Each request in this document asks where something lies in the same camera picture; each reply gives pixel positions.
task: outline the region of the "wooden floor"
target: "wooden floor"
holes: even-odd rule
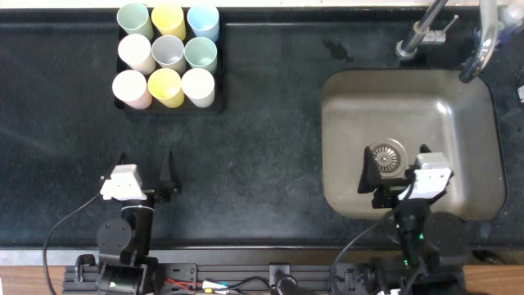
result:
[[[64,267],[49,269],[53,286],[61,294]],[[464,271],[470,292],[524,294],[524,265],[468,265]],[[0,279],[3,295],[49,294],[42,266],[0,266]]]

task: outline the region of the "sink drain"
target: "sink drain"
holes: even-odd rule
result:
[[[404,171],[407,155],[398,141],[386,138],[372,143],[369,148],[382,176],[392,177]]]

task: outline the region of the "chrome faucet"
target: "chrome faucet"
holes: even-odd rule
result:
[[[442,31],[434,32],[431,31],[429,27],[447,2],[448,0],[436,0],[426,11],[422,19],[413,24],[408,38],[396,44],[395,51],[398,57],[401,59],[413,58],[417,53],[418,45],[425,43],[442,44],[445,41],[445,31],[453,24],[457,16]],[[463,83],[471,82],[484,70],[495,49],[498,37],[499,19],[497,16],[496,0],[479,0],[479,7],[481,10],[482,23],[481,41],[478,45],[479,48],[477,52],[466,60],[464,68],[458,76]],[[430,35],[436,37],[428,42],[427,39]]]

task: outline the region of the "stainless steel sink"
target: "stainless steel sink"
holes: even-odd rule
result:
[[[357,194],[364,148],[384,177],[404,175],[422,144],[443,152],[454,177],[431,208],[467,220],[494,217],[506,188],[490,90],[450,70],[348,70],[332,76],[322,102],[324,194],[350,218],[376,219],[373,195]]]

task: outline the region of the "plastic cup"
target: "plastic cup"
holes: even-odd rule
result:
[[[180,6],[173,3],[160,4],[153,9],[151,19],[161,34],[172,35],[182,41],[186,38],[186,23]]]
[[[182,77],[182,90],[197,107],[208,107],[215,100],[215,79],[204,69],[191,69]]]
[[[211,74],[216,72],[217,50],[210,39],[196,37],[189,40],[183,54],[191,68],[208,70]]]
[[[118,45],[118,56],[133,70],[149,75],[156,63],[151,55],[149,40],[140,34],[125,36]]]
[[[182,80],[175,70],[156,70],[149,77],[147,88],[166,107],[175,108],[183,103]]]
[[[151,46],[151,54],[161,67],[176,70],[179,75],[187,69],[183,57],[183,43],[174,36],[162,36]]]
[[[116,14],[116,21],[128,34],[140,34],[153,39],[153,26],[149,20],[149,11],[141,3],[129,3],[122,6]]]
[[[216,7],[192,7],[187,12],[187,22],[197,37],[213,42],[219,39],[219,10]]]
[[[124,70],[115,77],[113,93],[116,98],[138,110],[149,107],[152,101],[146,77],[135,70]]]

